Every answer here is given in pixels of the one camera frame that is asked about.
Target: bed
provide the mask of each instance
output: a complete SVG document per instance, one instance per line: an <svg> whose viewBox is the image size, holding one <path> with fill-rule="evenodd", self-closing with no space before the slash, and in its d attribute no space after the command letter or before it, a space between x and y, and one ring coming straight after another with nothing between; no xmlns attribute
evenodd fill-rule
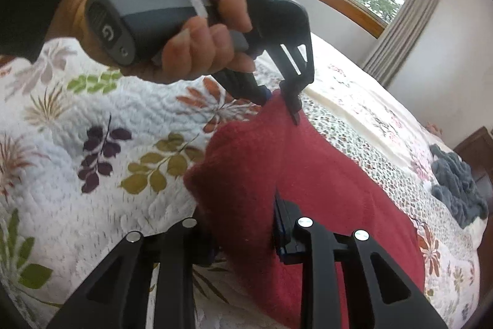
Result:
<svg viewBox="0 0 493 329"><path fill-rule="evenodd" d="M411 219L425 296L450 328L462 327L479 301L477 248L487 222L461 229L431 195L428 147L448 148L331 45L315 35L312 43L307 117ZM267 54L256 75L270 88L281 80ZM210 77L168 86L123 77L71 38L47 42L34 65L14 59L1 67L0 98L0 281L35 328L127 232L150 235L191 216L184 172L219 125L259 110ZM282 327L258 311L222 255L194 268L194 294L200 328Z"/></svg>

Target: red cloth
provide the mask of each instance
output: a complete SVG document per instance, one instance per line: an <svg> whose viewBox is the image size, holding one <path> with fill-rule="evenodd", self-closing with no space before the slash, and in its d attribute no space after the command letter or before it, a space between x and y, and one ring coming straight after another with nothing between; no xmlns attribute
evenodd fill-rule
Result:
<svg viewBox="0 0 493 329"><path fill-rule="evenodd" d="M297 203L327 229L365 229L423 290L425 269L416 230L360 167L332 147L300 112L295 126L277 93L249 122L213 136L185 185L242 285L276 321L299 328L301 265L285 266L273 249L274 193ZM338 269L343 327L348 327Z"/></svg>

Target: wooden furniture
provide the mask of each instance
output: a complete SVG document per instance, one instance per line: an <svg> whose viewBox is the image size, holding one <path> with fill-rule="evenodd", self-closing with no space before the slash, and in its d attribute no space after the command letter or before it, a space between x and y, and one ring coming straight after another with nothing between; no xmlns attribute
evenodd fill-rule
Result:
<svg viewBox="0 0 493 329"><path fill-rule="evenodd" d="M493 138L485 127L481 127L461 142L454 151L471 166L472 176L479 191L486 197L490 210L490 219L478 248L481 302L488 293L493 293Z"/></svg>

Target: red towel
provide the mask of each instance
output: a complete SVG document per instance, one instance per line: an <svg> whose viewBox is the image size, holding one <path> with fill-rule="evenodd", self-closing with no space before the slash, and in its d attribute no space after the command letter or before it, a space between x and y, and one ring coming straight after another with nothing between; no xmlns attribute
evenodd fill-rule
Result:
<svg viewBox="0 0 493 329"><path fill-rule="evenodd" d="M235 274L257 305L299 328L301 265L280 263L273 248L274 193L297 203L327 229L365 229L421 290L425 269L416 230L360 167L332 147L300 112L294 125L279 93L249 122L232 122L210 141L185 184ZM348 327L338 269L343 327Z"/></svg>

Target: hand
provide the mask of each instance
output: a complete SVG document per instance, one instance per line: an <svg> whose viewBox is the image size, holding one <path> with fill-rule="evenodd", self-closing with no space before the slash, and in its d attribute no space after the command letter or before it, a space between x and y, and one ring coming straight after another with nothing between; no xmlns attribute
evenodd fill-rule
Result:
<svg viewBox="0 0 493 329"><path fill-rule="evenodd" d="M245 0L211 0L216 3L225 24L241 32L251 30ZM95 35L87 28L84 16L86 0L62 0L58 5L46 39L71 36L79 40L93 59L107 65L116 64L100 48ZM216 24L207 27L204 18L193 17L182 31L167 42L162 53L162 66L151 61L120 67L123 74L134 75L156 83L170 83L180 79L195 79L228 67L252 72L255 64L245 54L234 54L227 27Z"/></svg>

